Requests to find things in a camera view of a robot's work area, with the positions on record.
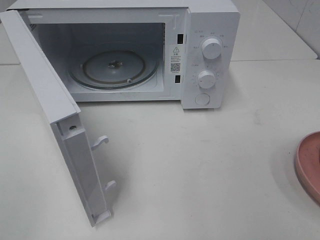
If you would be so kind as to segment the upper white power knob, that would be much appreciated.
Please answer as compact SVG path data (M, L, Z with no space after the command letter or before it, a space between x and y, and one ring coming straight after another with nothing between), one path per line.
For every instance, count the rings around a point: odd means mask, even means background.
M210 36L200 44L202 55L208 60L218 58L222 53L222 46L222 41L216 36Z

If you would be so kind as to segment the white microwave oven body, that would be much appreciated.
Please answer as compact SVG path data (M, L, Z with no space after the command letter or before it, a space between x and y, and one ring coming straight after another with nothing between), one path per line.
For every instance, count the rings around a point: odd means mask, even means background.
M29 20L31 33L76 102L180 101L184 109L221 106L240 13L230 0L18 0L7 10ZM222 41L221 55L206 59L201 43ZM154 75L121 89L93 89L76 82L74 61L112 50L159 60ZM216 83L200 88L198 75ZM207 105L195 103L208 94Z

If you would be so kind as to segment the pink round plate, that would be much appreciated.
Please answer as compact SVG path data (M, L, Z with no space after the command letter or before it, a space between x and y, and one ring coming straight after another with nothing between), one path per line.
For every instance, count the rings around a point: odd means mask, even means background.
M297 146L294 161L297 178L307 194L320 204L320 132L305 136Z

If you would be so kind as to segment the white timer knob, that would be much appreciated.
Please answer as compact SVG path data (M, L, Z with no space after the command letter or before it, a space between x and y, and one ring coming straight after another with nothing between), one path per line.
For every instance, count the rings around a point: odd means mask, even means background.
M204 70L199 73L197 82L200 88L210 89L216 84L216 76L212 71Z

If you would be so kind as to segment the glass microwave turntable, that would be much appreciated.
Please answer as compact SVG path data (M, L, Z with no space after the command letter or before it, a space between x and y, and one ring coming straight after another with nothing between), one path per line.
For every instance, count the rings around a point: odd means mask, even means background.
M159 60L153 56L132 50L107 50L74 61L69 74L84 87L117 90L147 81L158 66Z

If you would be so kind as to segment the white microwave door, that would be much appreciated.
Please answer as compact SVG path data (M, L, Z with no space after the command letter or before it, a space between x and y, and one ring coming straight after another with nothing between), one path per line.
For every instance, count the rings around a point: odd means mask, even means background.
M111 216L105 195L116 182L101 184L93 156L93 150L109 139L104 135L94 144L89 143L79 116L81 110L34 38L29 19L16 10L9 10L0 14L0 20L55 136L90 225L94 227Z

